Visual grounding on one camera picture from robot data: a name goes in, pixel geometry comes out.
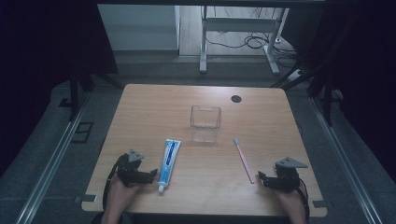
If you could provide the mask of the person's left hand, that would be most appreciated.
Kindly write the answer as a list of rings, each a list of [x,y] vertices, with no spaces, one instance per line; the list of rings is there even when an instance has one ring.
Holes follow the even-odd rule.
[[[114,175],[106,197],[105,214],[107,217],[118,217],[132,203],[139,190],[139,185],[134,185],[131,188],[125,187],[118,176]]]

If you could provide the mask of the black metal stand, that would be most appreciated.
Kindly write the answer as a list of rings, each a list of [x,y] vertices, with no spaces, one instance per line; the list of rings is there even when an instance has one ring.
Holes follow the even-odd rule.
[[[116,74],[91,74],[90,72],[83,69],[72,68],[69,75],[70,97],[63,98],[59,104],[59,107],[70,107],[70,121],[77,117],[79,109],[82,107],[79,103],[78,87],[81,87],[84,92],[91,92],[95,88],[92,75],[101,78],[103,81],[109,83],[117,89],[123,90],[125,86],[121,82],[117,81],[114,77],[110,76]]]
[[[303,73],[293,81],[289,81],[287,84],[283,85],[283,82],[285,82],[294,72],[299,70],[301,65],[302,64],[299,62],[295,63],[285,75],[283,75],[276,83],[272,85],[272,88],[280,88],[286,91],[296,87],[308,79],[311,79],[306,92],[310,97],[318,97],[322,93],[322,117],[325,119],[328,125],[332,126],[331,111],[333,103],[333,83],[332,75],[329,73],[328,65],[326,63],[321,64],[313,69],[303,71]]]

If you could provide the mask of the person's right hand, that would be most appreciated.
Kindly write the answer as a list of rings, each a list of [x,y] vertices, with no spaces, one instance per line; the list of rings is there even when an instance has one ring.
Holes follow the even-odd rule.
[[[293,192],[275,190],[275,195],[289,219],[290,217],[304,217],[306,219],[302,197],[297,190]]]

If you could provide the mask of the pink toothbrush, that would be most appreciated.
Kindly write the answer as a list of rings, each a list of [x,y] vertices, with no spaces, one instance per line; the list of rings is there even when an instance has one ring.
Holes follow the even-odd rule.
[[[242,163],[243,163],[243,165],[244,165],[244,168],[245,168],[245,171],[246,171],[246,173],[247,173],[247,177],[248,177],[248,179],[249,179],[250,184],[254,184],[254,183],[255,183],[255,178],[254,178],[254,176],[252,175],[252,173],[251,173],[251,171],[250,171],[250,169],[249,169],[248,162],[247,162],[247,160],[246,160],[246,158],[245,158],[245,155],[244,155],[244,153],[243,153],[243,151],[242,151],[242,149],[241,149],[241,147],[240,147],[240,145],[239,145],[239,140],[238,140],[238,138],[235,138],[235,139],[233,140],[233,143],[234,143],[234,145],[236,146],[236,148],[237,148],[237,150],[238,150],[240,159],[241,159],[241,161],[242,161]]]

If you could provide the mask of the dark curtain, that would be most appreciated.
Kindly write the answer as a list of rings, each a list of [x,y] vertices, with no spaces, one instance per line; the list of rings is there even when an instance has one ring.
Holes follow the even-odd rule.
[[[361,13],[329,73],[340,109],[396,182],[396,0],[353,0]],[[281,33],[316,66],[347,23],[350,10],[292,8]]]
[[[0,176],[42,118],[52,89],[75,74],[116,74],[99,0],[0,0]]]

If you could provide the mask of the blue and white toothpaste tube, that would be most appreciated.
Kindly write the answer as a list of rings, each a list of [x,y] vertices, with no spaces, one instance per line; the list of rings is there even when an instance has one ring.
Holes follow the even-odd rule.
[[[165,191],[170,182],[171,174],[180,145],[180,140],[167,139],[165,141],[163,163],[160,171],[160,178],[158,180],[158,191],[160,193],[163,193]]]

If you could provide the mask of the clear plastic container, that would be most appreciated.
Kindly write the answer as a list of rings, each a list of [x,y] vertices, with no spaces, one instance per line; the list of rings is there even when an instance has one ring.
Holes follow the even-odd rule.
[[[191,107],[192,140],[215,143],[221,123],[221,108],[193,105]]]

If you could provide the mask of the light grey panel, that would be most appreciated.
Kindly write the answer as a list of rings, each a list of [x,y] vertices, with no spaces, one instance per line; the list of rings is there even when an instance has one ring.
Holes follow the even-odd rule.
[[[98,4],[98,9],[113,50],[179,49],[179,6]]]

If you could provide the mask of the white metal desk frame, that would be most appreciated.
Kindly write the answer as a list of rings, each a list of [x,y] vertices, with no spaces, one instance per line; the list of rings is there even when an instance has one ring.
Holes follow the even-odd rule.
[[[280,73],[273,55],[276,40],[282,25],[286,9],[275,8],[273,18],[233,18],[233,17],[208,17],[207,6],[201,9],[202,39],[200,47],[199,71],[204,74],[207,71],[207,49],[206,35],[208,32],[232,32],[232,33],[262,33],[269,35],[268,43],[262,47],[267,62],[274,75]]]

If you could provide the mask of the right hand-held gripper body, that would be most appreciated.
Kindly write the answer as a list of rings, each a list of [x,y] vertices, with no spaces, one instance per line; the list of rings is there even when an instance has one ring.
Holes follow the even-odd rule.
[[[285,192],[297,189],[300,186],[298,168],[307,168],[307,165],[290,157],[277,161],[275,163],[276,177],[273,179],[277,181],[276,189]]]

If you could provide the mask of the black floor socket frame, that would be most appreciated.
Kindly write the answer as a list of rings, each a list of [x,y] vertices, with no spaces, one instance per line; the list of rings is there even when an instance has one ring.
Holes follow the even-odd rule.
[[[71,142],[85,144],[91,135],[92,126],[92,122],[80,122],[72,136]]]

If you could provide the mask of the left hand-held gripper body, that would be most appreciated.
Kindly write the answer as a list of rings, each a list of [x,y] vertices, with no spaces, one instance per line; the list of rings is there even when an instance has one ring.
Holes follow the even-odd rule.
[[[130,188],[133,184],[145,184],[145,175],[138,171],[144,156],[131,149],[121,155],[117,161],[117,176],[125,187]]]

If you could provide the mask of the white power strip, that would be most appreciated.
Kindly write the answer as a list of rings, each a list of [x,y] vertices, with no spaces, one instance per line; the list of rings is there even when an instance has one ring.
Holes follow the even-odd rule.
[[[288,81],[293,81],[296,78],[300,77],[304,72],[300,69],[296,69],[291,75],[288,77]]]

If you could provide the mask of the aluminium floor rail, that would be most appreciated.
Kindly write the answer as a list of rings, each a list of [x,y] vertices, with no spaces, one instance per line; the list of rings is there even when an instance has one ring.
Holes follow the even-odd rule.
[[[71,143],[72,137],[86,111],[87,104],[90,98],[90,93],[83,93],[80,97],[80,102],[78,103],[79,111],[77,112],[75,117],[68,122],[61,140],[58,142],[58,145],[54,149],[44,171],[37,179],[29,197],[27,198],[14,224],[32,223],[35,214],[50,187],[50,183],[52,182],[52,179],[55,176],[64,158],[64,154]]]
[[[355,168],[353,167],[344,147],[342,146],[334,128],[325,120],[322,113],[324,110],[321,108],[317,99],[310,97],[309,101],[315,109],[318,121],[325,132],[334,154],[339,160],[340,166],[346,176],[347,182],[351,187],[360,207],[365,215],[368,224],[383,224],[380,215],[378,214],[375,205],[364,185],[361,182]]]

